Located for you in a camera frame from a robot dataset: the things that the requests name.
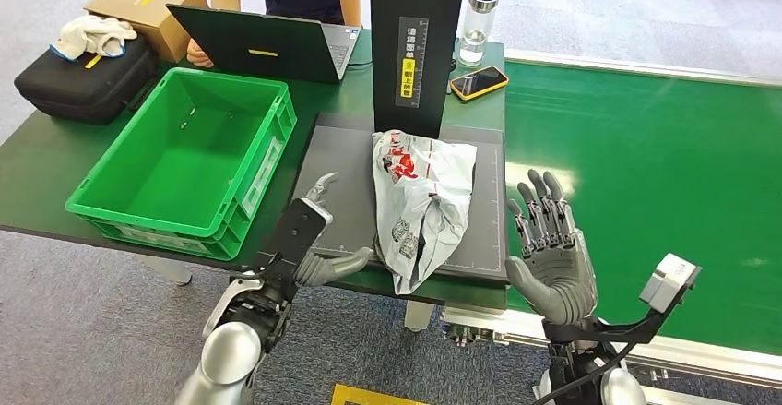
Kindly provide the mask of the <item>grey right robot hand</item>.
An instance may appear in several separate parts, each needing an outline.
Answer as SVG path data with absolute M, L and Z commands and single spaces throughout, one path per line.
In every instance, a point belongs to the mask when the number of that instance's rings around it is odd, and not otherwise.
M 527 178 L 531 185 L 517 185 L 525 206 L 507 201 L 521 251 L 505 260 L 507 277 L 537 314 L 554 324 L 578 324 L 598 303 L 585 236 L 557 178 L 534 169 Z

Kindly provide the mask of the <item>person's right hand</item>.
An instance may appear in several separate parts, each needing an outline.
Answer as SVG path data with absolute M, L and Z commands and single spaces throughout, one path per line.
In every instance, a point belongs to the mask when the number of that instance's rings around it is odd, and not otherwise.
M 186 50 L 186 60 L 192 65 L 198 67 L 211 68 L 214 65 L 208 55 L 194 39 L 191 39 L 188 43 Z

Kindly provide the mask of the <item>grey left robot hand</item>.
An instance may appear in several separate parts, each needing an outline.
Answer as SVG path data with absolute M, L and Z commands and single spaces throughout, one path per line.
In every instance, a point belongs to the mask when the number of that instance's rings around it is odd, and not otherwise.
M 322 175 L 302 199 L 308 208 L 325 219 L 324 230 L 333 222 L 333 215 L 324 207 L 327 188 L 338 179 L 338 172 Z M 350 256 L 324 258 L 309 251 L 295 272 L 295 282 L 304 287 L 321 286 L 365 268 L 374 255 L 370 247 L 362 247 Z

